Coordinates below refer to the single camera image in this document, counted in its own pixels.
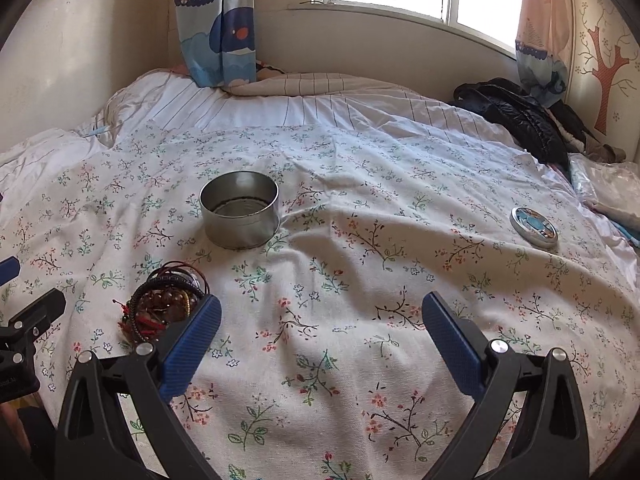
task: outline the window frame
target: window frame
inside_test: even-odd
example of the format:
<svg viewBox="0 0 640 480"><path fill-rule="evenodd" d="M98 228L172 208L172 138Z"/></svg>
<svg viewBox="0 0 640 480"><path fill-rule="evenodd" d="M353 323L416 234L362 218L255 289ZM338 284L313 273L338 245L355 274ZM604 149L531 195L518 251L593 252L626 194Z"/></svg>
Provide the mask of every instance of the window frame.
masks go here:
<svg viewBox="0 0 640 480"><path fill-rule="evenodd" d="M496 40L495 38L492 38L487 34L480 32L479 30L467 27L466 25L462 25L462 23L458 22L459 1L460 0L447 0L447 9L444 20L440 20L438 18L435 18L434 16L429 16L428 14L421 14L412 10L401 9L400 7L388 7L377 4L368 4L364 2L351 2L343 0L312 0L312 4L322 4L324 8L328 9L333 7L335 10L354 10L355 12L378 14L382 16L398 17L398 14L405 15L407 19L412 22L419 22L430 27L441 28L443 30L451 32L452 34L467 38L468 40L481 40L477 42L515 59L515 38L514 44L508 45L499 40Z"/></svg>

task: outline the open silver tin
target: open silver tin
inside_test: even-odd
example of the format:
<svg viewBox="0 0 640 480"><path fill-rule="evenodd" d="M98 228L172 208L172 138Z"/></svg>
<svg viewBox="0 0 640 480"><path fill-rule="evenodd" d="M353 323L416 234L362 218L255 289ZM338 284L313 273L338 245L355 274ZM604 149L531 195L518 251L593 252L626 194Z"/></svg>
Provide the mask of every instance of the open silver tin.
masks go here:
<svg viewBox="0 0 640 480"><path fill-rule="evenodd" d="M278 185L255 171L234 171L211 180L200 192L207 238L225 249L267 243L280 227Z"/></svg>

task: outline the window sill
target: window sill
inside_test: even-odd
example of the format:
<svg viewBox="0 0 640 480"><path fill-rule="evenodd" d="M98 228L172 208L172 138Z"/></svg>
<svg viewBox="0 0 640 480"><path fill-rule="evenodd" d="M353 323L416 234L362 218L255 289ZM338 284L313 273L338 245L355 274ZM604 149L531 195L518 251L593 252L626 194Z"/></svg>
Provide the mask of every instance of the window sill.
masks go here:
<svg viewBox="0 0 640 480"><path fill-rule="evenodd" d="M505 44L497 43L488 36L473 30L472 28L459 25L452 27L440 20L419 14L418 12L412 12L410 10L397 9L395 7L379 6L374 4L363 4L356 2L335 2L330 4L307 2L303 4L290 4L287 9L289 10L343 10L346 12L359 12L361 14L373 14L375 16L385 16L387 18L396 18L398 20L405 20L406 22L420 23L427 27L439 28L445 32L450 32L466 40L473 41L481 44L487 48L495 50L496 52L503 54L504 56L516 59L515 48L510 48Z"/></svg>

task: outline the person's hand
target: person's hand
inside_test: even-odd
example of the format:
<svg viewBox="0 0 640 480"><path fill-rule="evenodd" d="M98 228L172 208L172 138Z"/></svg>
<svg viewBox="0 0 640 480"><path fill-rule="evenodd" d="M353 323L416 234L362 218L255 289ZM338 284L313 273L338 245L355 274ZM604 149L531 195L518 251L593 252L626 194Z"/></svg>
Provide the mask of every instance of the person's hand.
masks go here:
<svg viewBox="0 0 640 480"><path fill-rule="evenodd" d="M24 426L18 416L18 410L8 402L5 402L4 404L0 404L0 416L4 418L4 421L9 427L9 430L14 434L14 437L18 441L18 444L20 444L20 447L27 455L30 455L31 444L29 444L29 439L24 431Z"/></svg>

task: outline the white bed sheet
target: white bed sheet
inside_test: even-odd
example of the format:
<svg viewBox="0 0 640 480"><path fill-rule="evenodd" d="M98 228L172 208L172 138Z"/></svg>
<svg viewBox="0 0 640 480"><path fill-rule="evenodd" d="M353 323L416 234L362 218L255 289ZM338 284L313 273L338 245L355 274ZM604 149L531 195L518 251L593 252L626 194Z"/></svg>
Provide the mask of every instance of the white bed sheet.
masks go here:
<svg viewBox="0 0 640 480"><path fill-rule="evenodd" d="M7 319L51 286L68 300L38 345L52 418L81 349L122 352L111 298L125 301L152 266L180 258L206 272L224 305L219 341L174 402L222 476L422 478L470 407L420 330L415 305L430 290L518 351L567 348L591 469L601 463L640 395L638 267L611 224L504 128L464 110L340 74L258 85L264 96L229 96L152 72L74 132L52 130L0 156L0 254L23 264L0 312ZM201 229L194 197L215 173L242 167L270 173L282 190L280 241L266 251L220 250ZM555 222L555 254L513 231L514 205ZM145 236L154 226L170 238ZM273 343L283 309L285 322L303 316L317 328ZM302 392L309 370L334 382ZM387 431L402 431L411 403L417 429L394 440L398 431ZM258 408L269 410L266 431L244 432ZM517 412L516 400L488 465Z"/></svg>

